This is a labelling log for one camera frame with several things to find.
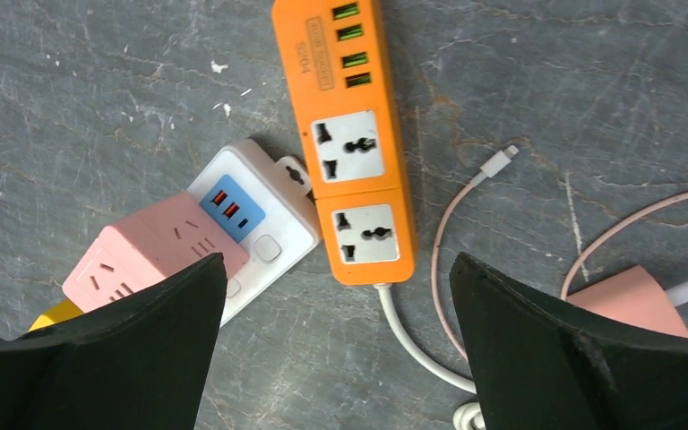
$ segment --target universal socket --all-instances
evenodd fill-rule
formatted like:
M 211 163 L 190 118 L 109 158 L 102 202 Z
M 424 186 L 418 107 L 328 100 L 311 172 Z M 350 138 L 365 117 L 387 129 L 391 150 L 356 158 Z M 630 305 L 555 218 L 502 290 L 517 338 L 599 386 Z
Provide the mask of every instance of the universal socket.
M 332 213 L 336 241 L 345 264 L 395 262 L 400 246 L 394 213 L 388 204 L 366 206 Z
M 385 172 L 373 111 L 315 121 L 312 133 L 323 181 L 352 181 Z

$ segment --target white power strip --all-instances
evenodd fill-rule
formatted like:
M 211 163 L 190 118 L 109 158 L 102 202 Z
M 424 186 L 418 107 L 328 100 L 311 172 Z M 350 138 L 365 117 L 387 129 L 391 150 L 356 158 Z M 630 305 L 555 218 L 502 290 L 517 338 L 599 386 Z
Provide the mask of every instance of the white power strip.
M 228 280 L 227 323 L 321 241 L 305 168 L 278 162 L 246 139 L 224 147 L 188 187 L 203 209 L 249 253 Z

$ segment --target pink cable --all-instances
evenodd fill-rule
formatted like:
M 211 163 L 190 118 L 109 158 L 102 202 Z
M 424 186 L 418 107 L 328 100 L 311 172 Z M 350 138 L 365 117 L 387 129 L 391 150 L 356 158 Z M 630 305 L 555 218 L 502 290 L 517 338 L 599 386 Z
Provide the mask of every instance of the pink cable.
M 653 203 L 647 208 L 642 209 L 641 211 L 637 211 L 632 215 L 629 215 L 628 217 L 626 217 L 626 219 L 622 219 L 618 224 L 612 226 L 608 231 L 603 233 L 602 236 L 595 239 L 595 241 L 592 242 L 591 245 L 587 246 L 587 249 L 585 249 L 584 252 L 581 253 L 581 255 L 579 255 L 579 258 L 577 258 L 576 261 L 573 262 L 573 266 L 571 266 L 571 269 L 568 270 L 568 274 L 565 275 L 565 280 L 563 281 L 563 285 L 560 289 L 560 298 L 565 300 L 565 298 L 568 297 L 568 289 L 571 287 L 573 278 L 576 277 L 576 272 L 579 271 L 579 268 L 582 264 L 584 264 L 585 261 L 587 261 L 589 256 L 592 255 L 595 251 L 597 251 L 597 249 L 600 246 L 602 246 L 608 239 L 615 236 L 624 228 L 631 226 L 631 224 L 633 224 L 638 219 L 650 215 L 655 211 L 660 211 L 661 209 L 667 208 L 668 206 L 677 204 L 679 202 L 684 202 L 686 200 L 688 200 L 688 192 L 675 195 L 674 197 L 669 197 L 657 203 Z
M 437 266 L 439 265 L 439 246 L 442 244 L 442 237 L 444 237 L 444 230 L 447 228 L 447 221 L 450 219 L 450 216 L 455 211 L 455 208 L 458 206 L 460 201 L 466 195 L 468 195 L 468 193 L 470 193 L 470 190 L 476 187 L 476 181 L 477 179 L 474 178 L 474 180 L 470 181 L 468 185 L 465 185 L 465 187 L 462 190 L 460 190 L 458 195 L 456 195 L 455 198 L 452 199 L 450 204 L 447 206 L 447 209 L 444 210 L 444 216 L 442 216 L 442 220 L 439 221 L 439 228 L 436 230 L 436 237 L 434 238 L 434 250 L 431 253 L 431 295 L 434 297 L 434 307 L 436 308 L 436 314 L 439 316 L 439 322 L 442 323 L 442 327 L 444 327 L 444 332 L 447 333 L 447 337 L 450 338 L 450 342 L 452 342 L 452 345 L 454 345 L 455 349 L 457 349 L 458 352 L 460 352 L 460 354 L 466 360 L 468 359 L 468 354 L 466 354 L 465 349 L 460 344 L 460 341 L 458 340 L 458 338 L 455 337 L 455 334 L 452 332 L 452 327 L 450 327 L 450 324 L 447 322 L 447 317 L 444 316 L 442 302 L 439 300 L 439 280 L 437 275 Z
M 436 231 L 436 238 L 434 239 L 434 250 L 431 255 L 431 294 L 434 297 L 434 307 L 436 308 L 436 313 L 439 316 L 439 321 L 442 323 L 442 327 L 444 327 L 444 332 L 447 333 L 447 337 L 450 338 L 450 341 L 452 342 L 452 345 L 460 352 L 460 354 L 463 356 L 463 358 L 468 359 L 468 354 L 466 354 L 465 349 L 461 346 L 460 342 L 458 339 L 455 337 L 454 333 L 452 332 L 452 328 L 450 327 L 450 324 L 447 322 L 446 316 L 444 316 L 444 310 L 442 309 L 442 303 L 439 300 L 439 283 L 438 283 L 438 275 L 437 275 L 437 266 L 439 264 L 439 246 L 442 243 L 442 238 L 444 236 L 444 230 L 447 227 L 447 221 L 450 219 L 450 216 L 452 215 L 452 212 L 455 210 L 457 207 L 458 203 L 466 196 L 470 191 L 475 188 L 477 183 L 475 181 L 471 181 L 470 184 L 466 185 L 459 193 L 458 195 L 455 196 L 454 199 L 450 202 L 450 204 L 447 206 L 447 209 L 444 211 L 444 216 L 442 217 L 442 220 L 439 222 L 439 228 Z M 560 293 L 560 298 L 565 300 L 565 298 L 568 296 L 568 289 L 571 286 L 571 283 L 573 282 L 573 279 L 576 277 L 576 272 L 579 271 L 579 268 L 581 265 L 595 252 L 597 249 L 602 246 L 607 240 L 609 240 L 611 237 L 615 236 L 618 234 L 621 230 L 631 226 L 634 222 L 636 222 L 638 219 L 641 219 L 647 215 L 650 215 L 651 213 L 655 211 L 660 211 L 661 209 L 667 208 L 668 206 L 677 204 L 679 202 L 684 202 L 688 200 L 688 192 L 686 193 L 681 193 L 678 195 L 675 195 L 674 197 L 669 197 L 665 200 L 662 200 L 660 202 L 651 204 L 645 209 L 642 209 L 640 211 L 637 211 L 636 213 L 633 213 L 626 219 L 621 220 L 614 226 L 612 226 L 608 231 L 602 234 L 602 236 L 598 237 L 594 242 L 592 242 L 591 245 L 587 247 L 587 249 L 584 250 L 581 255 L 576 259 L 576 261 L 573 263 L 571 268 L 568 270 L 568 273 L 565 275 L 565 280 L 563 281 L 563 286 L 561 287 L 561 293 Z

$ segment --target white button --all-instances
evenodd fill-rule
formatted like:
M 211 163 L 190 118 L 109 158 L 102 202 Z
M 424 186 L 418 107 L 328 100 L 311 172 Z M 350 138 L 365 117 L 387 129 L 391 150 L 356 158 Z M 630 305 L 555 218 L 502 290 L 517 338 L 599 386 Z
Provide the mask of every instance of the white button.
M 241 284 L 239 284 L 238 281 L 234 278 L 229 279 L 227 292 L 228 297 L 235 296 L 236 294 L 238 294 L 239 291 L 241 291 Z
M 272 262 L 280 255 L 280 245 L 268 235 L 262 236 L 254 242 L 254 250 L 266 262 Z

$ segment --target phone charger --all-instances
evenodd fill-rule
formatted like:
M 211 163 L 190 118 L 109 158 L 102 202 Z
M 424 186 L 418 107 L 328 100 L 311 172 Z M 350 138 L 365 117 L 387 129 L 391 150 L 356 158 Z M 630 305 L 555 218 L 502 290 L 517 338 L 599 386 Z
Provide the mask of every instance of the phone charger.
M 636 266 L 566 298 L 572 305 L 611 320 L 688 338 L 688 329 L 666 291 Z

